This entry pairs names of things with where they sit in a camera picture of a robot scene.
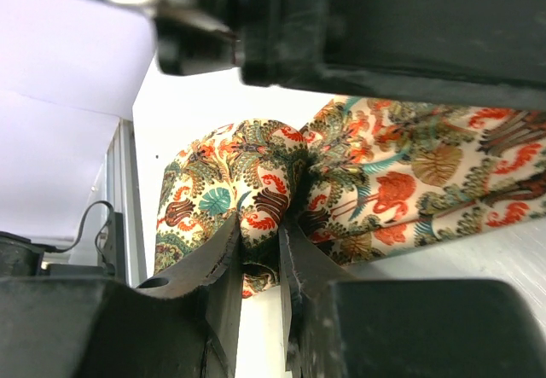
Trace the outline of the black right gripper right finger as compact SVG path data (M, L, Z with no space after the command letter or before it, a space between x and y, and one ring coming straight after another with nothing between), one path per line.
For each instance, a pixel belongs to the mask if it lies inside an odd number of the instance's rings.
M291 218L282 221L278 240L293 376L544 376L545 339L506 282L360 279Z

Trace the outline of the paisley patterned tie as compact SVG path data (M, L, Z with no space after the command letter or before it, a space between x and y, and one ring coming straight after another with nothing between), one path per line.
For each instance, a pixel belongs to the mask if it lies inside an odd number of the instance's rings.
M277 233L293 214L351 265L545 214L545 115L336 96L304 127L226 125L165 168L154 269L241 226L243 295L279 282Z

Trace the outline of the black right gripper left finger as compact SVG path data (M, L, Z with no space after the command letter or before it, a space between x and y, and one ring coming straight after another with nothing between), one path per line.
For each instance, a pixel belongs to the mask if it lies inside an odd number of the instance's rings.
M241 314L240 225L229 217L130 288L106 277L4 277L4 377L231 377Z

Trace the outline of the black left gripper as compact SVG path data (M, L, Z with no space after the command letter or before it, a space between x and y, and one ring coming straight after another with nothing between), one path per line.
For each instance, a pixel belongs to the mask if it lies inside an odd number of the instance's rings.
M160 70L254 86L542 109L545 0L200 0L226 32L156 17Z

